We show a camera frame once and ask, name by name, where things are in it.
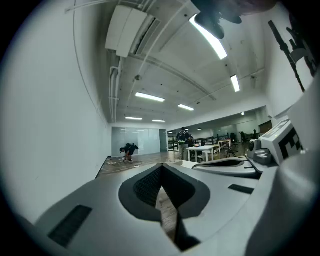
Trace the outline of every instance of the glass partition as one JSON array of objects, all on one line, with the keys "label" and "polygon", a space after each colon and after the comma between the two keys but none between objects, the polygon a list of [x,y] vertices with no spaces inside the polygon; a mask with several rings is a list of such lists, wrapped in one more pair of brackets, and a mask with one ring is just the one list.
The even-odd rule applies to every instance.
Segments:
[{"label": "glass partition", "polygon": [[160,131],[159,129],[112,127],[112,157],[123,156],[120,148],[124,148],[127,143],[134,143],[139,150],[135,155],[146,155],[159,153]]}]

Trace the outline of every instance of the black stripe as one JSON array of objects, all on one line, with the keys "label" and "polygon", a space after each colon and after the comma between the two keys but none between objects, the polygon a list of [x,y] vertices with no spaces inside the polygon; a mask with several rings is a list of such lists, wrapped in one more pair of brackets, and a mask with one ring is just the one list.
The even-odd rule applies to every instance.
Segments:
[{"label": "black stripe", "polygon": [[77,205],[48,235],[53,241],[62,247],[67,247],[72,238],[85,222],[92,208]]},{"label": "black stripe", "polygon": [[228,189],[235,190],[238,192],[246,193],[246,194],[252,194],[253,191],[255,190],[254,188],[247,187],[247,186],[240,186],[236,184],[232,184],[228,187]]}]

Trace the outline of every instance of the air conditioning unit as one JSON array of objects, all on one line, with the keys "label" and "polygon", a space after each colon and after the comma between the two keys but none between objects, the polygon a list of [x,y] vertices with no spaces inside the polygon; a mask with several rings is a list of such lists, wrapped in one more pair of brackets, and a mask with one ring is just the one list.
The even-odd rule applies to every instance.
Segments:
[{"label": "air conditioning unit", "polygon": [[127,58],[140,55],[161,21],[152,15],[124,5],[117,5],[112,15],[105,48]]}]

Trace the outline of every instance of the black vent slot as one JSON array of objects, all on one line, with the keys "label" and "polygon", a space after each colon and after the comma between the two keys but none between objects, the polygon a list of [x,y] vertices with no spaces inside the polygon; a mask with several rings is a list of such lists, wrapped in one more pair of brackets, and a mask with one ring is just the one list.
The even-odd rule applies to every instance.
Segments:
[{"label": "black vent slot", "polygon": [[251,187],[240,186],[240,185],[236,185],[236,184],[230,185],[228,187],[228,189],[235,190],[235,191],[242,192],[242,193],[246,193],[249,195],[251,195],[255,190],[254,188],[251,188]]},{"label": "black vent slot", "polygon": [[136,196],[146,204],[156,207],[157,197],[161,189],[161,167],[140,179],[134,184]]},{"label": "black vent slot", "polygon": [[67,247],[91,211],[92,208],[83,205],[76,206],[48,237],[62,247]]}]

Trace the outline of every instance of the doorway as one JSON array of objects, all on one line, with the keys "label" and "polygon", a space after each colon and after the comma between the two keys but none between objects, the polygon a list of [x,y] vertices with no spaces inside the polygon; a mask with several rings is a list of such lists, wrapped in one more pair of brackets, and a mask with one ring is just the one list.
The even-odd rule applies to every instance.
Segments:
[{"label": "doorway", "polygon": [[160,152],[167,152],[167,132],[166,130],[159,130],[160,133]]}]

